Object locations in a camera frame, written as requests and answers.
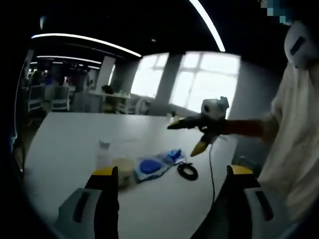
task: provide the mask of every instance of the black ceiling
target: black ceiling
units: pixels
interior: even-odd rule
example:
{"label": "black ceiling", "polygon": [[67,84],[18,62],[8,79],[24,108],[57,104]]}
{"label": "black ceiling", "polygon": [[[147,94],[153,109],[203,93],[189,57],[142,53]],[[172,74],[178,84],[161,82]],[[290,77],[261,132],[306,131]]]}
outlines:
{"label": "black ceiling", "polygon": [[[287,26],[267,16],[257,0],[200,0],[212,19],[227,53],[242,56],[267,68],[282,71],[286,58],[283,42]],[[69,33],[108,41],[141,55],[160,52],[219,51],[204,21],[188,0],[117,0],[85,5],[49,5],[34,34]],[[100,43],[66,37],[31,40],[36,55],[62,55],[102,61],[137,57]]]}

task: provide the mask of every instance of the led light strip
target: led light strip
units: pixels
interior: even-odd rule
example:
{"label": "led light strip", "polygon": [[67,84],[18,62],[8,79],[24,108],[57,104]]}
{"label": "led light strip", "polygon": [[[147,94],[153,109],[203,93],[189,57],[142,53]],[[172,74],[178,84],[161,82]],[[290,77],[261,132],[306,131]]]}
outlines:
{"label": "led light strip", "polygon": [[96,69],[96,70],[99,70],[100,67],[96,67],[96,66],[88,66],[89,68],[92,68],[92,69]]}
{"label": "led light strip", "polygon": [[82,58],[76,58],[76,57],[70,57],[70,56],[37,56],[37,58],[62,58],[62,59],[71,59],[71,60],[78,60],[78,61],[87,61],[87,62],[96,63],[96,64],[102,63],[99,61],[92,61],[88,59],[82,59]]}
{"label": "led light strip", "polygon": [[101,44],[104,44],[104,45],[112,46],[112,47],[120,49],[122,51],[126,51],[128,53],[131,53],[132,55],[141,57],[141,54],[136,53],[134,51],[131,51],[129,49],[126,49],[126,48],[124,48],[122,46],[118,46],[118,45],[115,45],[115,44],[107,42],[107,41],[102,41],[102,40],[95,39],[95,38],[92,38],[92,37],[87,37],[87,36],[80,36],[80,35],[73,35],[73,34],[66,34],[66,33],[44,33],[44,34],[34,35],[31,38],[45,37],[45,36],[65,36],[65,37],[74,37],[74,38],[84,39],[84,40],[88,40],[88,41],[94,41],[94,42],[98,42],[98,43],[101,43]]}
{"label": "led light strip", "polygon": [[200,2],[198,0],[189,0],[189,1],[191,2],[191,4],[193,4],[194,8],[197,10],[197,12],[201,16],[201,18],[206,23],[210,33],[213,35],[213,37],[217,43],[219,50],[222,52],[225,52],[225,47],[223,45],[223,42],[220,39],[220,36],[216,30],[216,27],[214,26],[213,22],[211,21],[209,15],[207,14],[207,12],[203,8],[203,6],[200,4]]}

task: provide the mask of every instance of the white lab coat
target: white lab coat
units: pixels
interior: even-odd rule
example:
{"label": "white lab coat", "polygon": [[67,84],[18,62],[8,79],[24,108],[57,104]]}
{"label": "white lab coat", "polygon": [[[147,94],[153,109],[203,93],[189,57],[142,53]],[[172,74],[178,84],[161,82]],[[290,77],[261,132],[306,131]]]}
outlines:
{"label": "white lab coat", "polygon": [[297,222],[319,196],[319,65],[288,64],[264,122],[264,139],[274,143],[258,181],[282,196]]}

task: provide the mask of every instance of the blue cloth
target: blue cloth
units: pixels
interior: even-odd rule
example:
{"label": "blue cloth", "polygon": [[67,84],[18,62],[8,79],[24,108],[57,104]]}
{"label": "blue cloth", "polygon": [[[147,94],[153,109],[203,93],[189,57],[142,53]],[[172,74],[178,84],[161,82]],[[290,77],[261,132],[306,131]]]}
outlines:
{"label": "blue cloth", "polygon": [[185,154],[180,149],[170,150],[149,157],[142,157],[135,165],[134,172],[138,182],[161,177],[173,165],[185,161]]}

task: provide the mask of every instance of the wire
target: wire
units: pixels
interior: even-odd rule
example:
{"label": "wire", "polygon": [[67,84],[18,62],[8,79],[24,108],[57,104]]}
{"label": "wire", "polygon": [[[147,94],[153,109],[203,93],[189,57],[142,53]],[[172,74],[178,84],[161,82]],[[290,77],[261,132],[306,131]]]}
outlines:
{"label": "wire", "polygon": [[214,183],[213,168],[211,166],[211,155],[210,155],[212,148],[213,148],[213,144],[210,146],[210,149],[209,149],[209,168],[210,168],[211,183],[213,185],[213,203],[212,203],[212,206],[213,206],[215,203],[215,183]]}

